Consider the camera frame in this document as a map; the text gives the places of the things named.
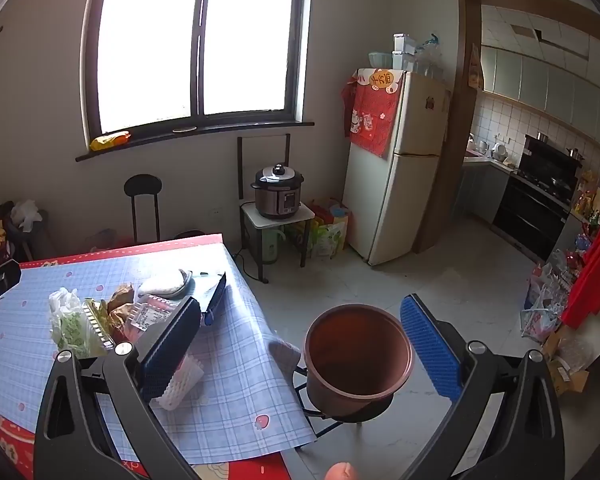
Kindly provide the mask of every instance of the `blue gripper pad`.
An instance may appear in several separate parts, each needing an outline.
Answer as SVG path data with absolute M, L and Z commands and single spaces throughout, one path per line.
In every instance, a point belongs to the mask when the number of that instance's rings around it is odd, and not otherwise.
M 411 296 L 402 300 L 400 322 L 438 394 L 456 402 L 462 392 L 460 363 Z
M 200 328 L 200 304 L 189 298 L 175 310 L 142 365 L 140 395 L 149 402 L 160 397 L 169 385 L 191 341 Z

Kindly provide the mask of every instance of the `electric pressure cooker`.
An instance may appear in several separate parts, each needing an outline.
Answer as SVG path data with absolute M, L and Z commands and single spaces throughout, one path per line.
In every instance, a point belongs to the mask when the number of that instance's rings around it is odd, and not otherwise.
M 300 186 L 304 177 L 283 164 L 269 166 L 256 173 L 251 184 L 256 194 L 258 213 L 273 220 L 289 218 L 300 207 Z

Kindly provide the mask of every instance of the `power cord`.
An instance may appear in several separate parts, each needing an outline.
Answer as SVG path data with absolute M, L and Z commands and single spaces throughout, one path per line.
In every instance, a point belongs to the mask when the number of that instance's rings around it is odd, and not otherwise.
M 236 259 L 238 258 L 238 256 L 240 256 L 240 257 L 241 257 L 241 259 L 242 259 L 242 272 L 244 272 L 244 273 L 245 273 L 247 276 L 249 276 L 249 277 L 250 277 L 252 280 L 259 281 L 257 278 L 255 278 L 254 276 L 251 276 L 251 275 L 250 275 L 250 274 L 247 272 L 247 269 L 246 269 L 246 267 L 244 266 L 244 256 L 242 256 L 242 255 L 240 254 L 241 252 L 242 252 L 242 249 L 240 249 L 240 250 L 239 250 L 237 253 L 235 253 L 235 254 L 232 254 L 232 258 L 234 259 L 234 262 L 236 262 L 236 265 L 237 265 L 237 261 L 236 261 Z

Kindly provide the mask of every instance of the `finger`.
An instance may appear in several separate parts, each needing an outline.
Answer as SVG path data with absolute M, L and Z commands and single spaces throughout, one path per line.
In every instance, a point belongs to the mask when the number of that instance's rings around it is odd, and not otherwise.
M 331 466 L 324 480 L 358 480 L 358 473 L 349 462 L 340 462 Z

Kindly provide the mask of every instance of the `refrigerator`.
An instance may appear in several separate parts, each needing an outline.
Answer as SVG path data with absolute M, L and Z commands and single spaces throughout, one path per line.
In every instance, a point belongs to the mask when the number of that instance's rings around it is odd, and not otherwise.
M 443 83 L 403 72 L 391 136 L 382 156 L 350 144 L 342 203 L 347 238 L 369 265 L 411 251 L 438 169 L 446 132 Z

